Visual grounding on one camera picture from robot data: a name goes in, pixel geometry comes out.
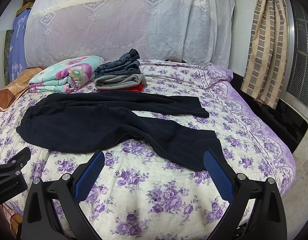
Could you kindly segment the navy blue sweatpants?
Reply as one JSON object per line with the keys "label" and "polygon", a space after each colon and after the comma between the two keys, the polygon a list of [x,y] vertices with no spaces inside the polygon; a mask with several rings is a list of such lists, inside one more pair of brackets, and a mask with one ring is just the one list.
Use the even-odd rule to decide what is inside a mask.
{"label": "navy blue sweatpants", "polygon": [[130,139],[145,140],[160,157],[193,171],[204,170],[206,151],[223,156],[214,131],[139,116],[139,111],[209,117],[199,99],[192,96],[125,90],[54,93],[29,107],[16,131],[25,142],[64,153],[89,153]]}

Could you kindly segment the brown orange pillow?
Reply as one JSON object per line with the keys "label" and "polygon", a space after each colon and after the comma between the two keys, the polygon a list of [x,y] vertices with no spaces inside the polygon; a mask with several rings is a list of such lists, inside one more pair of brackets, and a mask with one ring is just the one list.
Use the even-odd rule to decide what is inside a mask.
{"label": "brown orange pillow", "polygon": [[0,112],[5,112],[28,89],[29,80],[39,74],[45,67],[30,67],[19,77],[0,90]]}

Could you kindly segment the blue patterned bag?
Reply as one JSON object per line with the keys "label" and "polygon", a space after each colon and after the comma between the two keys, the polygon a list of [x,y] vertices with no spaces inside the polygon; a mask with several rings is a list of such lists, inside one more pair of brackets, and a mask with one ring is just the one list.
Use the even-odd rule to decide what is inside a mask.
{"label": "blue patterned bag", "polygon": [[13,22],[13,34],[10,42],[8,70],[9,81],[12,82],[27,68],[25,57],[25,32],[31,10],[21,12]]}

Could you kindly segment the folded floral teal quilt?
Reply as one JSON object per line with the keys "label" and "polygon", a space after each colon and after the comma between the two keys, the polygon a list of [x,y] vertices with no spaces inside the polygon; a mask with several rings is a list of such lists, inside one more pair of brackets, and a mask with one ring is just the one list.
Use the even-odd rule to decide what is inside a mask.
{"label": "folded floral teal quilt", "polygon": [[32,93],[71,93],[95,77],[96,69],[105,63],[99,56],[83,56],[63,60],[42,70],[29,81]]}

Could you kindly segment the floral purple bed sheet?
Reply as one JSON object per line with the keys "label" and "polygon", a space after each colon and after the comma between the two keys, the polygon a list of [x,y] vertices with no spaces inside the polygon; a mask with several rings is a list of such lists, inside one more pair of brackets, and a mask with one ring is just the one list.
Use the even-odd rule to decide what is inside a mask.
{"label": "floral purple bed sheet", "polygon": [[26,92],[0,112],[0,164],[27,147],[22,169],[52,181],[89,161],[105,163],[79,206],[102,239],[203,239],[223,200],[203,164],[212,150],[251,180],[290,189],[296,164],[284,142],[231,86],[232,71],[207,64],[144,61],[142,92]]}

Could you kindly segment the window with metal mesh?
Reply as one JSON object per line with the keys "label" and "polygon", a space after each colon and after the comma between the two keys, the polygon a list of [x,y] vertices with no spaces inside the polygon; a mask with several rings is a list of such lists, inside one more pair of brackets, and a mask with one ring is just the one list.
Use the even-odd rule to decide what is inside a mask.
{"label": "window with metal mesh", "polygon": [[294,58],[287,92],[308,107],[308,14],[300,0],[290,0],[294,19]]}

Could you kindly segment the beige brick pattern curtain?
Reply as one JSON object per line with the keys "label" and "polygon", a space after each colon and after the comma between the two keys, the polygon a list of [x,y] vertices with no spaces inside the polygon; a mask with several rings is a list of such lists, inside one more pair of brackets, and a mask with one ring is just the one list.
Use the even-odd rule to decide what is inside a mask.
{"label": "beige brick pattern curtain", "polygon": [[288,61],[288,13],[285,0],[255,0],[247,67],[241,90],[276,108]]}

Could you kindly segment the folded red blue garment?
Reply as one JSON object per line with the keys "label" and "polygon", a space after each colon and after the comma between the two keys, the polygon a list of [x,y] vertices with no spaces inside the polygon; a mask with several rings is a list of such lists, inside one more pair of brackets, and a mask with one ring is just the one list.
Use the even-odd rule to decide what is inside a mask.
{"label": "folded red blue garment", "polygon": [[142,92],[144,88],[144,84],[140,83],[136,86],[131,86],[131,87],[125,87],[125,88],[112,88],[112,89],[98,89],[99,92],[107,92],[107,91],[115,91],[115,90],[127,90],[127,91],[133,91],[133,92]]}

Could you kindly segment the folded blue jeans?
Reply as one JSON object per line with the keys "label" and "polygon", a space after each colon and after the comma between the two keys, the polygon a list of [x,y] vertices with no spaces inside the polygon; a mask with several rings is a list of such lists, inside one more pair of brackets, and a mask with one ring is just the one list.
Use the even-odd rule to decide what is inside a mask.
{"label": "folded blue jeans", "polygon": [[139,53],[135,49],[131,49],[118,60],[99,65],[94,72],[95,77],[140,74],[140,62],[138,59],[140,59]]}

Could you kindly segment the white lace covered headboard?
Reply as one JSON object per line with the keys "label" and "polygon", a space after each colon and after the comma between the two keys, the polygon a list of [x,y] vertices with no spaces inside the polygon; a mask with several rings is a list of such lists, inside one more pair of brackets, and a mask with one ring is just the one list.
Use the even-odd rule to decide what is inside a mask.
{"label": "white lace covered headboard", "polygon": [[95,55],[227,67],[235,0],[35,0],[27,20],[28,66]]}

